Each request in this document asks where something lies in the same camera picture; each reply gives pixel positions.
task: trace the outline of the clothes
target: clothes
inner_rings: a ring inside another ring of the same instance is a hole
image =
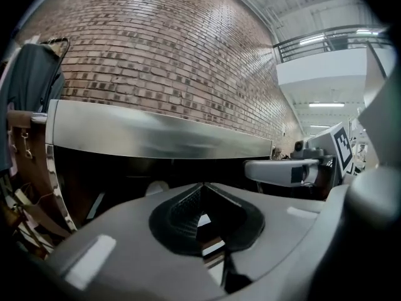
[[[43,111],[47,112],[48,101],[43,101],[58,99],[65,83],[61,68],[58,68],[59,62],[59,56],[49,46],[28,43],[21,48],[10,64],[0,90],[0,171],[11,166],[7,137],[7,105],[13,103],[15,110],[30,112],[37,112],[43,106]],[[56,80],[47,97],[54,76]]]

